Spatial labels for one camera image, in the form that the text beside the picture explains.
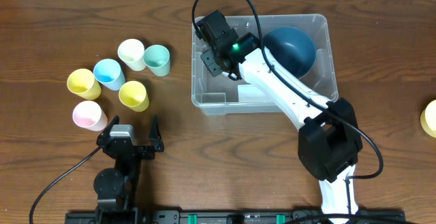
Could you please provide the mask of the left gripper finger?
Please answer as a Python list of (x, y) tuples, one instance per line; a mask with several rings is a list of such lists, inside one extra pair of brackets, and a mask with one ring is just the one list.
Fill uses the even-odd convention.
[(118, 124), (119, 124), (119, 116), (115, 115), (114, 118), (104, 128), (104, 130), (98, 135), (98, 138), (99, 139), (108, 138), (110, 136), (110, 131), (112, 130), (113, 126)]
[(157, 116), (153, 117), (153, 121), (151, 124), (151, 130), (149, 133), (149, 142), (152, 146), (163, 146), (164, 142), (162, 136), (159, 131), (158, 118)]

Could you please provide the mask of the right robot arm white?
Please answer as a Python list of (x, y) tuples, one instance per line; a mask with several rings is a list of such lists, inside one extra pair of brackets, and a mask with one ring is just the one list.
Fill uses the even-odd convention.
[(284, 113), (298, 131), (300, 161), (319, 181), (322, 212), (356, 214), (362, 140), (338, 94), (326, 18), (215, 11), (194, 22), (193, 103), (209, 114)]

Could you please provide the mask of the dark blue bowl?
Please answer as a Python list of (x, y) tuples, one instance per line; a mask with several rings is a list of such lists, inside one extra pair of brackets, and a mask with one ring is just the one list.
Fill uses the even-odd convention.
[(316, 59), (313, 40), (296, 27), (280, 27), (263, 37), (264, 47), (296, 78), (306, 75)]

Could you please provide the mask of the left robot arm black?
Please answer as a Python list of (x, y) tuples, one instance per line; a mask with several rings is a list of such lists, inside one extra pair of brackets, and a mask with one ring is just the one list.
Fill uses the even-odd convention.
[(95, 177), (93, 187), (98, 210), (121, 211), (133, 206), (142, 161), (153, 160), (156, 153), (164, 151), (156, 116), (153, 117), (148, 140), (149, 145), (136, 146), (133, 127), (121, 125), (118, 116), (98, 135), (96, 144), (115, 160), (114, 167), (102, 170)]

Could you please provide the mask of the yellow small bowl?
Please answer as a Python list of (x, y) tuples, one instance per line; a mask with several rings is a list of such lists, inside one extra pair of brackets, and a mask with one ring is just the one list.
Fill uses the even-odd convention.
[(430, 102), (422, 111), (420, 124), (428, 135), (436, 138), (436, 100)]

